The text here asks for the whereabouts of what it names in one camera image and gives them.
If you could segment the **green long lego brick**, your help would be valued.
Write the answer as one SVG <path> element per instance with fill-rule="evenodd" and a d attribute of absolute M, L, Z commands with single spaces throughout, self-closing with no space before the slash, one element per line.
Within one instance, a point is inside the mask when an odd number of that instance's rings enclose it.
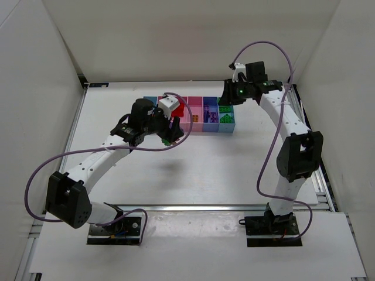
<path fill-rule="evenodd" d="M 231 107 L 219 107 L 219 111 L 220 113 L 228 113 L 228 112 L 232 112 L 232 108 Z"/>

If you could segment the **red lego brick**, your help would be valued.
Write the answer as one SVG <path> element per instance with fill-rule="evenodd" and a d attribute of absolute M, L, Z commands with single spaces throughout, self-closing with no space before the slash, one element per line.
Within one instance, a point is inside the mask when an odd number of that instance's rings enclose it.
<path fill-rule="evenodd" d="M 185 115 L 184 111 L 185 111 L 185 104 L 180 103 L 179 106 L 174 111 L 172 111 L 171 116 L 172 117 L 178 116 L 179 118 L 183 118 Z"/>

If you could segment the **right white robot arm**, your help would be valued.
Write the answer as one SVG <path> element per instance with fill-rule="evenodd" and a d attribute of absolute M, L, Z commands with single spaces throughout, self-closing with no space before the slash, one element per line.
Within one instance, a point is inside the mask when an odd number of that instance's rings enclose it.
<path fill-rule="evenodd" d="M 302 185 L 320 165 L 323 135 L 312 131 L 297 116 L 282 82 L 269 80 L 264 62 L 231 63 L 232 78 L 226 79 L 220 106 L 240 105 L 252 99 L 268 114 L 283 141 L 276 159 L 279 179 L 262 217 L 253 226 L 276 233 L 293 217 L 293 205 Z"/>

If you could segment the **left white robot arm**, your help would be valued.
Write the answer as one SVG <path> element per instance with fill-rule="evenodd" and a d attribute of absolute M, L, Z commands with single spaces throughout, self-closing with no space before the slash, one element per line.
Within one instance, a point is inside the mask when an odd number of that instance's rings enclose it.
<path fill-rule="evenodd" d="M 131 112 L 119 119 L 99 150 L 67 172 L 54 172 L 50 176 L 46 211 L 74 229 L 85 223 L 118 227 L 124 212 L 112 204 L 90 201 L 89 194 L 96 183 L 135 150 L 146 136 L 156 134 L 166 145 L 173 145 L 183 137 L 180 119 L 172 115 L 179 105 L 178 97 L 167 94 L 157 104 L 146 98 L 137 99 Z"/>

